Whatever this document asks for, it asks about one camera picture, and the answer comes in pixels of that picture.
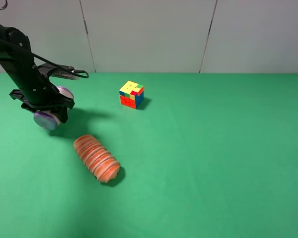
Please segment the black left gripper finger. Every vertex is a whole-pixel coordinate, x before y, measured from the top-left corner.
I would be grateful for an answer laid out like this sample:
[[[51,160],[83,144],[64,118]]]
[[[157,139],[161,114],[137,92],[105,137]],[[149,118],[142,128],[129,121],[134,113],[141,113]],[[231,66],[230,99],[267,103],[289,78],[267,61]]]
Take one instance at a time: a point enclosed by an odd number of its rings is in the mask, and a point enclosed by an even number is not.
[[[68,120],[68,108],[58,107],[57,108],[57,118],[61,123],[66,123]]]

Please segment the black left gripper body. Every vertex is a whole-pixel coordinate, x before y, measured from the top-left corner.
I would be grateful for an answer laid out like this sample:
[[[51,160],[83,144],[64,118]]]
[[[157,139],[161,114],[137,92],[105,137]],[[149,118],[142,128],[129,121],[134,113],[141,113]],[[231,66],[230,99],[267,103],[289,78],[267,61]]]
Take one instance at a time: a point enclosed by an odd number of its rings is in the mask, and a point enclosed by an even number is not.
[[[18,99],[31,109],[54,109],[66,107],[72,109],[74,100],[60,93],[50,82],[26,81],[16,84],[18,89],[10,92],[10,96]]]

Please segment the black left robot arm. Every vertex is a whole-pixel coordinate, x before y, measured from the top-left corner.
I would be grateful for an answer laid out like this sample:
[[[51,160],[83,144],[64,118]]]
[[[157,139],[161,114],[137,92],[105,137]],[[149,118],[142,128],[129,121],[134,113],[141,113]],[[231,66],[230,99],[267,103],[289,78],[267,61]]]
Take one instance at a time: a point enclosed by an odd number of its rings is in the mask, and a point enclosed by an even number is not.
[[[17,86],[9,95],[21,101],[23,109],[32,113],[50,111],[60,122],[67,122],[68,109],[75,102],[50,82],[49,76],[57,67],[51,63],[37,66],[29,38],[14,27],[0,25],[0,65]]]

